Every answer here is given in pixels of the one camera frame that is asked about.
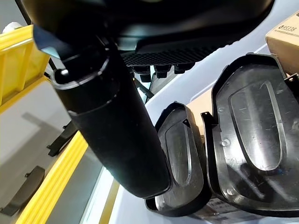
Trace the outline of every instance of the yellow crate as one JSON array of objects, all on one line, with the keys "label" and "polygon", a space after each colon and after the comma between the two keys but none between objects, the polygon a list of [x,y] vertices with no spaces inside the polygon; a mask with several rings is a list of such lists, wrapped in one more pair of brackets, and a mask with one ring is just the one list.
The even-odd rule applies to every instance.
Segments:
[{"label": "yellow crate", "polygon": [[30,25],[0,34],[0,111],[43,77],[50,57],[36,48],[32,31]]}]

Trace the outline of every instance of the black clip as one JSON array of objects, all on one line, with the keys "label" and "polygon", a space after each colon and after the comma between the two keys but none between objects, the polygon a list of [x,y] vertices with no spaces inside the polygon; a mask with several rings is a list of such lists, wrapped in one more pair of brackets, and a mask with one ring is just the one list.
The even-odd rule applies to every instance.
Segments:
[{"label": "black clip", "polygon": [[48,155],[56,156],[59,154],[60,150],[72,139],[72,137],[76,134],[77,128],[72,121],[70,121],[66,126],[63,126],[64,131],[55,141],[48,145],[47,148],[50,149]]}]

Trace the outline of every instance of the black bracket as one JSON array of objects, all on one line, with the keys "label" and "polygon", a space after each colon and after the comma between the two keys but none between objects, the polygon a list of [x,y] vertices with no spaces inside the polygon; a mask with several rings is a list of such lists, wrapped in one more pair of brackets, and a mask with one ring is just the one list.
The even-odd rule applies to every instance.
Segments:
[{"label": "black bracket", "polygon": [[47,148],[50,149],[48,155],[56,156],[59,154],[61,149],[72,139],[72,137],[77,132],[77,127],[70,121],[66,126],[63,127],[64,131],[55,139],[55,141],[48,145]]},{"label": "black bracket", "polygon": [[45,169],[36,166],[25,177],[27,180],[22,184],[7,206],[0,208],[0,213],[13,216],[19,209],[23,208],[42,184],[45,177]]}]

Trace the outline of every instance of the textured black surface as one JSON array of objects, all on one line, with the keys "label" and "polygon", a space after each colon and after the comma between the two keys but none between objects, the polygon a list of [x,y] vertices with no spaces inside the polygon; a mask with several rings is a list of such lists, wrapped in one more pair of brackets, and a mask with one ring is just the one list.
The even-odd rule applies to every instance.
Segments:
[{"label": "textured black surface", "polygon": [[128,52],[122,54],[127,66],[134,65],[163,65],[163,64],[180,64],[180,63],[193,63],[198,62],[213,53],[221,46],[210,46],[210,47],[194,47],[189,49],[176,49],[168,50],[157,53],[144,53],[137,54],[135,52]]}]

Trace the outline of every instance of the glossy black plastic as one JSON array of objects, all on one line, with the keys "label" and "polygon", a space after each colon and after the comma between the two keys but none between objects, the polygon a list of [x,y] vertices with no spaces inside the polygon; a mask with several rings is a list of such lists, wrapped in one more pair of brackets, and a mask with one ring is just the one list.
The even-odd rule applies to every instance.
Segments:
[{"label": "glossy black plastic", "polygon": [[145,200],[153,212],[187,216],[200,210],[211,198],[206,177],[206,157],[192,112],[180,103],[163,110],[156,123],[162,149],[167,156],[173,185],[166,193]]},{"label": "glossy black plastic", "polygon": [[298,217],[299,105],[273,56],[247,54],[212,89],[202,113],[207,173],[221,200],[264,216]]},{"label": "glossy black plastic", "polygon": [[109,55],[100,70],[65,83],[69,80],[65,77],[80,76],[70,75],[67,70],[56,71],[53,86],[101,163],[137,197],[167,191],[171,181],[165,154],[119,56]]}]

